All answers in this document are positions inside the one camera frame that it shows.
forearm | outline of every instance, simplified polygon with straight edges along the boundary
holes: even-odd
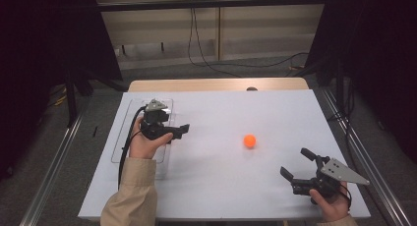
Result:
[[[330,223],[318,223],[318,226],[357,226],[355,219],[352,216],[346,217]]]
[[[101,212],[102,226],[153,226],[156,213],[154,160],[127,158],[119,192],[113,195]]]

person's left hand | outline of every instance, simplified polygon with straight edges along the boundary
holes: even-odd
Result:
[[[156,150],[167,144],[173,137],[172,133],[168,133],[154,141],[147,139],[142,133],[137,132],[140,130],[141,122],[144,117],[140,117],[136,120],[132,130],[132,135],[136,134],[130,144],[129,157],[141,158],[141,159],[152,159],[156,153]]]

human hand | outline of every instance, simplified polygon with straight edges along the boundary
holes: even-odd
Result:
[[[156,140],[147,139],[140,131],[141,122],[144,120],[144,117],[140,117],[136,120],[135,125],[132,130],[131,136],[135,135],[132,138],[130,144],[129,157],[132,158],[141,158],[141,159],[152,159],[156,153],[156,150],[167,144],[173,137],[172,133],[168,133]]]
[[[340,182],[340,191],[343,194],[347,194],[347,183]],[[342,219],[348,215],[349,206],[348,201],[341,194],[335,195],[333,198],[325,199],[315,189],[309,191],[312,199],[322,209],[323,220],[325,222],[333,222]]]

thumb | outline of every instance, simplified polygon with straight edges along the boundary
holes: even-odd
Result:
[[[165,134],[165,135],[159,137],[158,139],[154,140],[153,144],[156,148],[158,148],[162,145],[165,145],[170,140],[172,140],[172,137],[174,137],[174,135],[172,133]]]
[[[328,202],[323,198],[323,196],[315,189],[311,189],[309,191],[310,196],[312,199],[316,202],[316,204],[323,210],[327,211],[327,209],[330,207]]]

black horizontal bar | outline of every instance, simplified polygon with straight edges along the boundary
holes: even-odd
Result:
[[[62,11],[119,12],[163,9],[220,8],[220,7],[256,7],[284,5],[325,4],[326,0],[182,0],[140,3],[100,3],[88,6],[65,6]]]

